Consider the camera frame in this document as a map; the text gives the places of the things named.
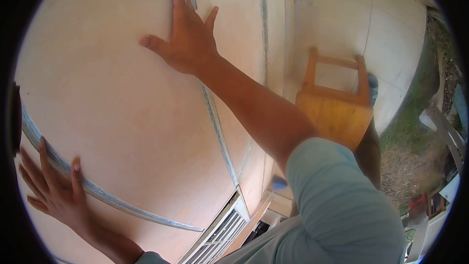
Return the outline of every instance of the ground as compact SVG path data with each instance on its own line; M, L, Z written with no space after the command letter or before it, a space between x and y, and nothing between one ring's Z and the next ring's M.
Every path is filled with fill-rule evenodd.
M380 137L381 190L401 215L409 200L431 191L443 179L449 150L436 132L418 119L439 86L437 49L443 61L445 90L442 112L449 114L459 81L457 58L446 28L429 16L422 55L410 88L390 125ZM460 128L459 118L453 118Z

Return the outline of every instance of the leg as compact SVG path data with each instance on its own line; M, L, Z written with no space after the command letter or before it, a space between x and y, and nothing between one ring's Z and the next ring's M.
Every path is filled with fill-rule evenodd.
M372 118L362 141L355 151L355 159L363 174L379 190L381 181L381 151L379 150L379 137L375 129L374 118Z

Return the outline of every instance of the hand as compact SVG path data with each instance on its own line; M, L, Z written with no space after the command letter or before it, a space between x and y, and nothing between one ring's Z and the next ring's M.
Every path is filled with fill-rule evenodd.
M90 236L94 224L90 217L82 185L80 160L76 158L73 161L71 181L69 181L51 168L47 160L44 138L41 139L39 153L42 171L23 148L20 150L21 160L24 164L24 166L22 164L19 166L20 174L36 195L36 197L28 196L28 202L39 211L49 214L69 226L81 237Z
M197 75L197 70L220 57L213 37L218 7L214 7L203 23L191 0L173 0L173 5L171 43L154 35L146 35L140 40L140 45L156 52L177 71Z

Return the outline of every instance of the forearm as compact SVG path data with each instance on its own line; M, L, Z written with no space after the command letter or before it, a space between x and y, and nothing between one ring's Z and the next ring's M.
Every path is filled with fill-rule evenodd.
M77 234L116 264L135 263L144 254L132 240L97 223L93 223L89 231L78 231Z
M290 153L316 130L296 106L249 78L222 57L196 74L231 109L283 171Z

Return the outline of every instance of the tiled floor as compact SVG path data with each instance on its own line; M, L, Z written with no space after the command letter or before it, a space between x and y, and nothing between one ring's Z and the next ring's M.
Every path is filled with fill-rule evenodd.
M378 133L399 108L417 68L425 34L426 7L418 0L296 0L295 44L286 97L295 101L308 50L354 60L364 55L367 70L379 80L374 107ZM356 71L318 65L316 84L356 90Z

